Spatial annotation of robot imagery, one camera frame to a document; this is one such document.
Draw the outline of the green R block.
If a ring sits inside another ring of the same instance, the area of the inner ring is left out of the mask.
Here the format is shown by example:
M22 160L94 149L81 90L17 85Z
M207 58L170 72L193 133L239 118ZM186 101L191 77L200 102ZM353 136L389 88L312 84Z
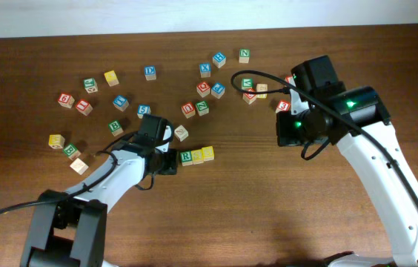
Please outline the green R block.
M182 166L188 166L193 164L193 158L191 151L183 151L179 153Z

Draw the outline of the yellow S block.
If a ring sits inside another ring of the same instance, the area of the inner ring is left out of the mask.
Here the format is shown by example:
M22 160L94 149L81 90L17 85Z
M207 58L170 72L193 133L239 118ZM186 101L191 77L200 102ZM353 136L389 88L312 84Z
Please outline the yellow S block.
M190 153L191 153L191 158L192 158L192 162L194 165L202 164L204 162L202 149L193 150Z
M212 146L203 147L202 148L202 156L203 156L203 160L205 162L214 160L215 154L214 154L214 151L213 151L213 147Z

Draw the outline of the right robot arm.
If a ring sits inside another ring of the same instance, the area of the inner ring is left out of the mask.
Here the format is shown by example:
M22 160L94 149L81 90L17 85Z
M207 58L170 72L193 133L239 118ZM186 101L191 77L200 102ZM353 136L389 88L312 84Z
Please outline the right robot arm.
M328 56L307 60L291 74L293 107L276 115L279 146L337 146L360 178L391 244L391 257L347 251L319 265L418 266L418 182L379 95L370 86L347 90Z

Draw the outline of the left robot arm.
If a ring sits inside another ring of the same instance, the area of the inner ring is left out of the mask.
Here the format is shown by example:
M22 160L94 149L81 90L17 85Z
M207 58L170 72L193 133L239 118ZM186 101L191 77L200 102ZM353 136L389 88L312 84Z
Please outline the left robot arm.
M46 190L33 212L21 266L108 266L104 259L107 215L146 177L174 175L174 127L160 116L144 115L137 131L111 142L104 163L64 192Z

